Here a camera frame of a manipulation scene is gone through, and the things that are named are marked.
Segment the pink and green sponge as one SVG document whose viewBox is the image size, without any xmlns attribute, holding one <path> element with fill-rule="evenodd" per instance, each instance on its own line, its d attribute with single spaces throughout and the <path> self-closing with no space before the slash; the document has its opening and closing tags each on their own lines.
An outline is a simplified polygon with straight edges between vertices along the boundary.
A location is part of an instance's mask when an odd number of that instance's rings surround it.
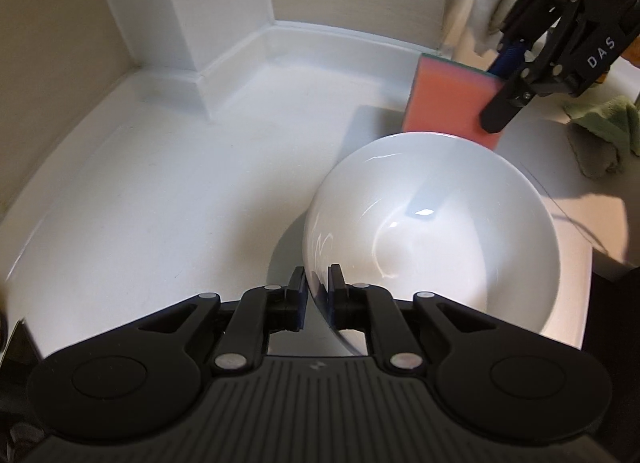
<svg viewBox="0 0 640 463">
<path fill-rule="evenodd" d="M 495 75 L 423 54 L 416 65 L 401 129 L 448 134 L 495 150 L 501 133 L 484 131 L 480 112 L 501 87 Z"/>
</svg>

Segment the white ceramic bowl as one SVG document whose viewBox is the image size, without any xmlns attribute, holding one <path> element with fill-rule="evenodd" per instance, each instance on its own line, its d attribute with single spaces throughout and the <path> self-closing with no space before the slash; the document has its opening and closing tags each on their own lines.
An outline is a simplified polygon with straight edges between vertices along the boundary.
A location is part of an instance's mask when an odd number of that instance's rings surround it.
<svg viewBox="0 0 640 463">
<path fill-rule="evenodd" d="M 386 136 L 337 163 L 307 212 L 303 259 L 321 313 L 338 265 L 348 283 L 403 301 L 432 292 L 535 333 L 561 275 L 532 183 L 494 151 L 438 133 Z"/>
</svg>

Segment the green cloth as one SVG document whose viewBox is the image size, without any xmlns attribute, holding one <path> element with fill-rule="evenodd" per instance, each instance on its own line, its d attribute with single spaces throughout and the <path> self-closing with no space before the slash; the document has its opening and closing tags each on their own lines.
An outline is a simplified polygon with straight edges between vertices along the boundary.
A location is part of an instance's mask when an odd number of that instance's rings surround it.
<svg viewBox="0 0 640 463">
<path fill-rule="evenodd" d="M 563 106 L 567 138 L 582 172 L 589 179 L 621 173 L 627 160 L 639 157 L 639 110 L 626 96 L 602 104 Z"/>
</svg>

